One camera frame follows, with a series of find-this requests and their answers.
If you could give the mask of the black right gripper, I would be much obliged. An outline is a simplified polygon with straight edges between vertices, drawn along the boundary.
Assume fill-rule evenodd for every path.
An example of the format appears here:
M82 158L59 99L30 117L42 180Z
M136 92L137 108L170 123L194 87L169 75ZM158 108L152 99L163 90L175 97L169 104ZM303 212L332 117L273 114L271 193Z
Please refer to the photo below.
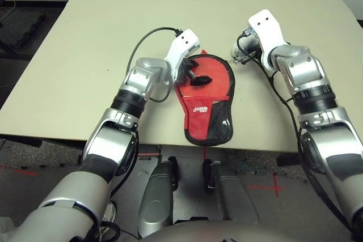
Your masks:
M261 56L262 56L262 49L260 47L259 41L255 37L250 37L248 40L248 44L246 46L247 52L249 55L243 55L240 58L241 63L248 63L250 61L253 61L254 58L261 62Z

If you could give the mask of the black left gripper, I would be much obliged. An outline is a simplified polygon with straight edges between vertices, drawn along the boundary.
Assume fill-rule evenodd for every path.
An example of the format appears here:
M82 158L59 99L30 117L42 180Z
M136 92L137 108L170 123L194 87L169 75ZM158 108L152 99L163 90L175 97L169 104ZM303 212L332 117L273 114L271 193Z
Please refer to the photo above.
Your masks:
M186 83L187 77L190 79L191 86L204 86L211 83L213 79L209 76L195 76L192 69L198 65L199 64L195 60L182 60L178 69L176 83Z

